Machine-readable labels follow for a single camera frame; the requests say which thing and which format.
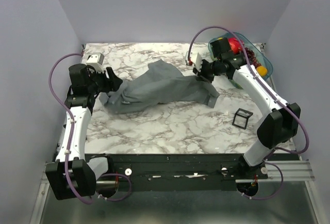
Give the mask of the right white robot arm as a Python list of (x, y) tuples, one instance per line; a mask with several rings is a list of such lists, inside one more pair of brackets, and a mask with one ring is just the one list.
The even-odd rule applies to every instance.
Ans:
[(257, 140), (240, 157), (237, 172), (242, 178), (250, 178), (256, 166), (280, 143), (285, 143), (298, 132), (298, 119), (301, 109), (281, 98), (246, 62), (242, 54), (234, 54), (228, 39), (213, 42), (213, 54), (217, 59), (208, 62), (199, 55), (188, 53), (188, 63), (194, 66), (193, 72), (200, 79), (211, 83), (215, 76), (226, 75), (238, 83), (255, 102), (262, 113), (256, 131)]

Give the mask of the grey button shirt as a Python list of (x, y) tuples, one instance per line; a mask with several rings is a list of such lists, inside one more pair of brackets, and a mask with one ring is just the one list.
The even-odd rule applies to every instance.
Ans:
[(113, 114), (125, 114), (180, 101), (213, 108), (219, 95), (211, 83), (184, 76), (172, 64), (158, 60), (133, 81), (124, 81), (117, 91), (101, 93), (99, 100)]

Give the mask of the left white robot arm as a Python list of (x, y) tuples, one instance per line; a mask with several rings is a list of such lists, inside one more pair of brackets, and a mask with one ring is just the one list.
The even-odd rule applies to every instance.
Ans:
[(100, 93), (114, 92), (122, 80), (111, 67), (97, 68), (83, 63), (69, 67), (71, 85), (62, 103), (67, 119), (63, 142), (55, 161), (46, 165), (46, 176), (58, 200), (78, 198), (88, 203), (87, 197), (96, 192), (96, 181), (109, 180), (114, 167), (105, 156), (89, 161), (85, 158), (85, 142), (95, 100)]

